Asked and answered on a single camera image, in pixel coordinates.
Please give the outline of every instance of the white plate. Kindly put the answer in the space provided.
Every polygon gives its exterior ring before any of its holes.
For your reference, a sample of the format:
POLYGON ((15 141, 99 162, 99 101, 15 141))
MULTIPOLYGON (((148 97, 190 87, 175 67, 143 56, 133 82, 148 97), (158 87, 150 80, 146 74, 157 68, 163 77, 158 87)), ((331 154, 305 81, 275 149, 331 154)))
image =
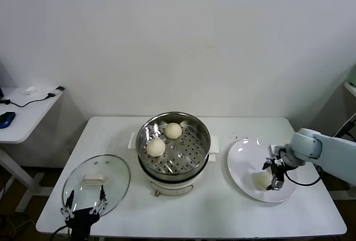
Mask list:
MULTIPOLYGON (((256 138, 236 142, 228 154, 228 168, 233 180, 245 193, 263 202, 278 203, 294 194, 294 183, 286 179, 279 191, 266 191, 259 189, 253 181, 253 175, 263 171, 263 164, 270 156, 269 145, 256 138)), ((288 174, 293 180, 297 180, 294 170, 288 174)))

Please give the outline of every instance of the glass lid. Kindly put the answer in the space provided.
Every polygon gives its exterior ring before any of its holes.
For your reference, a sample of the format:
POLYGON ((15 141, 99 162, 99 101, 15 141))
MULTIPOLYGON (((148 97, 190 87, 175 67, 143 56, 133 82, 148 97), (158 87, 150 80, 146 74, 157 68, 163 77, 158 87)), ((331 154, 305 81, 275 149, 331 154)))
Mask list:
POLYGON ((124 198, 130 184, 130 170, 118 156, 100 155, 80 164, 67 178, 62 191, 62 205, 74 191, 71 211, 92 208, 100 201, 103 188, 107 207, 101 216, 112 211, 124 198))

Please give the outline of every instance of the blue mouse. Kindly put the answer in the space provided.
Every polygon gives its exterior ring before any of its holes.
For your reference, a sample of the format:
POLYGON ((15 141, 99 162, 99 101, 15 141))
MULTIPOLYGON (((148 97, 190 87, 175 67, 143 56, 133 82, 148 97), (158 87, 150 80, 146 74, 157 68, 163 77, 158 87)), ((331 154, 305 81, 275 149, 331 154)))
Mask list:
POLYGON ((5 112, 0 115, 0 129, 9 127, 13 119, 15 118, 15 112, 5 112))

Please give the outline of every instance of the small white table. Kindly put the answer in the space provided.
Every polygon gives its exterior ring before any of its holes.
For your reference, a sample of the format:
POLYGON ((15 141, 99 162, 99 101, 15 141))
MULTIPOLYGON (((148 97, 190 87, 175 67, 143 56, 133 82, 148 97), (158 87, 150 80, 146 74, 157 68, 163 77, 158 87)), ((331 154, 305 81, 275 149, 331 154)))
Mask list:
MULTIPOLYGON (((141 169, 137 152, 128 149, 131 134, 148 117, 93 117, 69 158, 36 229, 53 233, 63 226, 62 188, 73 169, 100 154, 122 157, 131 171, 123 201, 91 228, 91 235, 128 238, 287 238, 341 235, 345 223, 322 182, 297 187, 280 204, 263 203, 244 194, 231 179, 226 155, 236 139, 258 137, 271 144, 290 142, 294 130, 285 118, 203 117, 211 135, 218 136, 220 153, 209 162, 201 181, 182 196, 154 196, 141 169)), ((308 183, 318 177, 312 164, 298 168, 298 180, 308 183)))
MULTIPOLYGON (((4 93, 4 99, 10 99, 18 105, 24 105, 32 100, 46 97, 54 88, 41 90, 41 92, 32 95, 25 95, 25 88, 21 87, 2 87, 1 89, 4 93)), ((26 107, 0 104, 0 114, 9 111, 16 113, 16 117, 10 126, 5 129, 0 129, 0 144, 19 144, 25 141, 61 95, 62 93, 41 102, 29 104, 26 107)), ((34 178, 30 177, 27 172, 2 149, 0 149, 0 164, 12 174, 12 177, 6 183, 6 190, 13 183, 14 179, 19 180, 27 188, 27 191, 16 207, 16 212, 24 212, 33 195, 49 196, 51 194, 52 188, 41 187, 38 184, 44 175, 43 173, 37 173, 34 178)))

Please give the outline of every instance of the stainless steel steamer basket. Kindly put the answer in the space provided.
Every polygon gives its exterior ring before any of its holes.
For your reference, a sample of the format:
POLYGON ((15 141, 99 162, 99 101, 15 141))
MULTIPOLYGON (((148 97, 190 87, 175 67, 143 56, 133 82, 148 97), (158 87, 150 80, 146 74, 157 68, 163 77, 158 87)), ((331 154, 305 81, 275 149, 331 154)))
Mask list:
POLYGON ((210 134, 195 116, 167 112, 144 124, 137 135, 136 147, 144 171, 159 181, 179 183, 193 178, 205 167, 210 149, 210 134), (182 135, 176 140, 171 140, 164 134, 167 124, 172 122, 182 127, 182 135), (165 153, 156 158, 146 151, 148 141, 154 138, 160 138, 166 144, 165 153))

